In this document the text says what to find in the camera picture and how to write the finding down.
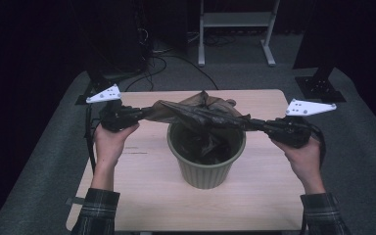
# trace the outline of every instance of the plaid sleeve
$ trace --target plaid sleeve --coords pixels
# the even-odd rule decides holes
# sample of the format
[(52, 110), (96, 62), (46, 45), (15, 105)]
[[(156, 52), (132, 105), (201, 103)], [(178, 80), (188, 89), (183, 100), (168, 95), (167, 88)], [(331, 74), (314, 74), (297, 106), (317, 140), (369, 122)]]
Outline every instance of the plaid sleeve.
[(338, 201), (332, 194), (301, 195), (311, 235), (351, 234), (341, 218)]
[(71, 234), (114, 234), (118, 197), (119, 193), (89, 188)]

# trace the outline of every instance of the person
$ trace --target person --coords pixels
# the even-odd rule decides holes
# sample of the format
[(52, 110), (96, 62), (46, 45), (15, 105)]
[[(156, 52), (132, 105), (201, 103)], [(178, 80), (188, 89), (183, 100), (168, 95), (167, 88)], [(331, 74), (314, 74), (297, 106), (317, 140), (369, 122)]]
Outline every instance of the person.
[[(115, 166), (126, 138), (139, 123), (112, 133), (99, 125), (95, 130), (97, 164), (83, 207), (71, 234), (114, 234), (119, 193), (114, 192)], [(293, 172), (301, 180), (305, 194), (301, 195), (304, 214), (311, 235), (351, 234), (341, 218), (338, 202), (327, 193), (320, 175), (320, 143), (310, 138), (300, 149), (272, 142), (285, 152)]]

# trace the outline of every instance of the table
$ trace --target table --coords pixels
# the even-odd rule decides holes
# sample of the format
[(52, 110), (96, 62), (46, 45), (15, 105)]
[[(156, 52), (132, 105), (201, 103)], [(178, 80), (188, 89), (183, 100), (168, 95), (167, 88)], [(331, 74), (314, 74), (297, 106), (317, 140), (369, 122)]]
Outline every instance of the table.
[(267, 33), (260, 41), (267, 63), (271, 67), (276, 66), (271, 50), (268, 46), (280, 0), (274, 0), (271, 12), (250, 12), (250, 13), (205, 13), (204, 0), (201, 0), (200, 9), (200, 43), (198, 46), (198, 65), (203, 67), (206, 64), (204, 48), (205, 27), (235, 27), (235, 26), (267, 26)]
[[(179, 102), (200, 91), (122, 93), (126, 106), (148, 107), (157, 100)], [(282, 118), (288, 107), (279, 90), (207, 91), (234, 99), (236, 109), (252, 118)], [(118, 160), (115, 191), (118, 231), (256, 231), (299, 230), (304, 188), (284, 153), (262, 132), (247, 132), (246, 148), (226, 180), (201, 190), (182, 178), (166, 143), (165, 123), (141, 120)], [(84, 198), (92, 178), (90, 163), (76, 197)], [(81, 205), (72, 205), (67, 229), (74, 226)]]

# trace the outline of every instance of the green trash can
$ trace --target green trash can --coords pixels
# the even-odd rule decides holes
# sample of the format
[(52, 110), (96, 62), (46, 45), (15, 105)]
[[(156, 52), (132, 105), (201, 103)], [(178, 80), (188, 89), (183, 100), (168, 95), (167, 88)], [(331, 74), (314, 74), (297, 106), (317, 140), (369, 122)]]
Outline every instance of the green trash can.
[(182, 124), (170, 124), (167, 130), (167, 144), (176, 156), (182, 176), (187, 183), (199, 189), (211, 189), (220, 185), (228, 175), (232, 164), (240, 157), (246, 146), (246, 133), (240, 129), (213, 129), (211, 132), (227, 141), (229, 145), (228, 160), (218, 164), (198, 164), (196, 156), (187, 154), (184, 146), (183, 131), (187, 128)]

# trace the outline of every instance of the gray carpet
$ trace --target gray carpet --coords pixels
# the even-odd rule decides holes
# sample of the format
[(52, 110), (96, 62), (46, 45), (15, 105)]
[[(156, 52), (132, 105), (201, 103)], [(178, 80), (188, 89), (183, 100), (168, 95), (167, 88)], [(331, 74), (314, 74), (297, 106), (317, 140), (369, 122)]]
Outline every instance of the gray carpet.
[[(202, 71), (221, 90), (280, 89), (288, 101), (303, 99), (294, 77), (312, 75), (314, 70), (292, 70), (301, 39), (299, 35), (273, 35), (270, 46), (277, 66), (270, 68), (256, 36), (237, 36), (234, 43), (224, 47), (206, 47)], [(156, 45), (156, 50), (167, 48)], [(196, 64), (197, 48), (189, 48), (187, 55), (177, 51), (164, 55), (185, 56)], [(162, 58), (166, 68), (153, 76), (154, 91), (215, 89), (204, 74), (184, 60)], [(164, 62), (154, 59), (150, 64), (150, 72), (155, 72)], [(120, 89), (138, 77), (125, 80)], [(330, 80), (347, 103), (338, 103), (334, 112), (308, 118), (326, 137), (327, 156), (322, 171), (325, 185), (341, 202), (342, 215), (353, 234), (376, 234), (376, 117), (342, 72), (334, 70)], [(85, 106), (74, 103), (88, 82), (86, 72), (79, 74), (61, 100), (0, 211), (0, 234), (69, 233), (65, 224), (70, 207), (65, 200), (75, 194), (88, 158), (83, 139)], [(141, 79), (128, 90), (151, 88), (147, 79)]]

